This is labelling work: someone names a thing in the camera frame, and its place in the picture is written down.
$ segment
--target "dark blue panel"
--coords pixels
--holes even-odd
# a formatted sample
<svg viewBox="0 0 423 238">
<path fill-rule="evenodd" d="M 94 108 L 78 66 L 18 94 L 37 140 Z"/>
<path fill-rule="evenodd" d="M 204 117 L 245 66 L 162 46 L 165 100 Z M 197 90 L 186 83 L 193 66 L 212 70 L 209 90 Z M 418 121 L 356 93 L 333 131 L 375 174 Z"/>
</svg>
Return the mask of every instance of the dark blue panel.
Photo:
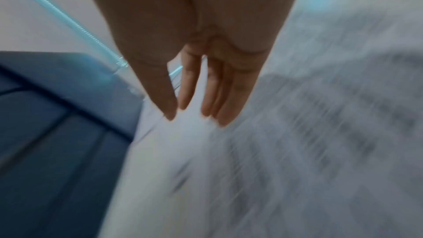
<svg viewBox="0 0 423 238">
<path fill-rule="evenodd" d="M 38 227 L 103 131 L 72 116 L 0 178 L 0 237 L 27 237 Z"/>
<path fill-rule="evenodd" d="M 66 109 L 31 91 L 0 96 L 0 166 L 66 113 Z"/>
<path fill-rule="evenodd" d="M 95 116 L 131 139 L 142 106 L 119 76 L 80 53 L 0 52 L 0 66 Z"/>
<path fill-rule="evenodd" d="M 84 175 L 46 229 L 42 238 L 96 236 L 119 177 L 129 143 L 108 133 Z"/>
<path fill-rule="evenodd" d="M 21 87 L 18 83 L 10 80 L 9 78 L 5 77 L 2 73 L 0 73 L 0 94 L 2 92 L 17 89 Z"/>
</svg>

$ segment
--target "hand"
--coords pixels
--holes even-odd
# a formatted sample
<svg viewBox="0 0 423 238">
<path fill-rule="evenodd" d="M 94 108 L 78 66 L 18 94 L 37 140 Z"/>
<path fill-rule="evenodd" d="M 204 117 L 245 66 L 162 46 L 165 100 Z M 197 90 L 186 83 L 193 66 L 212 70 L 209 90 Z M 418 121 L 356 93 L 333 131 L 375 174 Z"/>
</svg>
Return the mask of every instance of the hand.
<svg viewBox="0 0 423 238">
<path fill-rule="evenodd" d="M 221 126 L 244 107 L 294 0 L 95 0 L 119 50 L 172 120 L 190 103 L 207 56 L 201 106 Z M 178 101 L 167 63 L 181 52 Z"/>
</svg>

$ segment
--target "gray fabric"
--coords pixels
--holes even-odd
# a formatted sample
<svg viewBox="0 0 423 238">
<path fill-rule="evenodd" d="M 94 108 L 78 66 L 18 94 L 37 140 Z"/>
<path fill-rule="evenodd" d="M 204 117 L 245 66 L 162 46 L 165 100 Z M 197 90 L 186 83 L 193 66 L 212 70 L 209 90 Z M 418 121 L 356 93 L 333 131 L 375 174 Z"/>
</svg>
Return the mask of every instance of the gray fabric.
<svg viewBox="0 0 423 238">
<path fill-rule="evenodd" d="M 208 237 L 422 237 L 422 25 L 292 15 L 210 136 Z"/>
</svg>

